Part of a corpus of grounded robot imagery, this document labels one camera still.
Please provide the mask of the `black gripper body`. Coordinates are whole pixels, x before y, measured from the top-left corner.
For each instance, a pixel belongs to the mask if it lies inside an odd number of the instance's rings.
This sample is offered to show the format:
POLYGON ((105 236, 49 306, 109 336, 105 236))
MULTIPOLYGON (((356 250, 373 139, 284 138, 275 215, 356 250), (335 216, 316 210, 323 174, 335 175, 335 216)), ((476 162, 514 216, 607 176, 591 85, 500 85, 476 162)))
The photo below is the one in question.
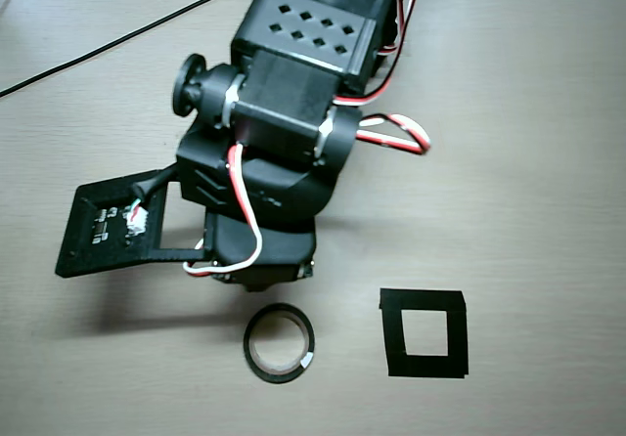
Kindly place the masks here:
MULTIPOLYGON (((214 274, 222 283, 239 284, 248 292, 262 292, 278 283, 291 283, 312 275, 316 248, 315 223, 309 219, 291 225, 286 232, 262 228, 261 253, 253 265, 233 273, 214 274)), ((209 261, 220 266, 242 262, 255 248, 255 237, 246 222, 207 211, 204 239, 209 261)))

